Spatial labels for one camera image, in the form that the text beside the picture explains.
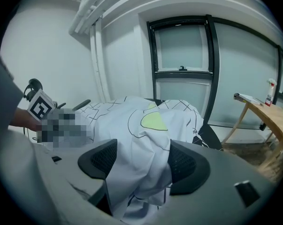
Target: floor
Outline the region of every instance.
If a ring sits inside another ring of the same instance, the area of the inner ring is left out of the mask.
[[[267,156],[272,152],[276,142],[273,144],[230,144],[226,143],[223,145],[224,151],[236,154],[242,159],[255,167],[258,167]],[[274,183],[278,183],[283,177],[283,152],[277,158],[277,160],[271,163],[267,168],[261,172],[265,177]]]

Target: pixelated blur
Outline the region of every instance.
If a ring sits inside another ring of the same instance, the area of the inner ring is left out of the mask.
[[[85,121],[71,109],[55,109],[41,121],[37,140],[49,149],[82,147],[92,142]]]

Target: qr-like tag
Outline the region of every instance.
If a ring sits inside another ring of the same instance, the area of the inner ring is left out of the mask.
[[[55,109],[54,103],[46,93],[39,89],[30,102],[28,112],[38,121]]]

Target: wooden table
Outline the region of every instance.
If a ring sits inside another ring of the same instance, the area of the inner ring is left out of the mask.
[[[279,140],[279,145],[274,149],[272,154],[268,158],[266,158],[266,160],[259,166],[259,170],[262,170],[271,162],[273,162],[276,159],[276,157],[281,154],[281,151],[283,150],[283,109],[273,104],[271,106],[267,106],[265,104],[264,105],[252,104],[246,101],[245,107],[237,123],[234,125],[230,133],[223,140],[222,145],[229,139],[229,137],[236,130],[236,128],[242,121],[248,109],[252,110],[269,127],[269,129],[274,133],[276,138]]]

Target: table leg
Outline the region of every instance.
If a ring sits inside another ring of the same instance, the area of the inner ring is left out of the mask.
[[[270,135],[268,136],[268,138],[265,140],[265,142],[264,142],[263,145],[267,144],[268,140],[271,138],[272,135],[273,135],[273,132],[271,132],[271,134],[270,134]]]
[[[258,170],[262,170],[267,165],[269,165],[271,162],[273,162],[278,155],[280,155],[280,152],[283,150],[283,139],[279,142],[275,150],[272,152],[272,154],[259,166]]]
[[[248,103],[245,104],[245,107],[238,119],[238,121],[235,123],[234,127],[232,128],[232,130],[230,131],[230,133],[225,137],[225,139],[222,141],[222,145],[225,144],[225,142],[229,139],[229,137],[231,137],[231,135],[234,133],[234,131],[236,130],[236,128],[238,127],[238,125],[240,124],[241,120],[244,118],[246,111],[248,110]]]

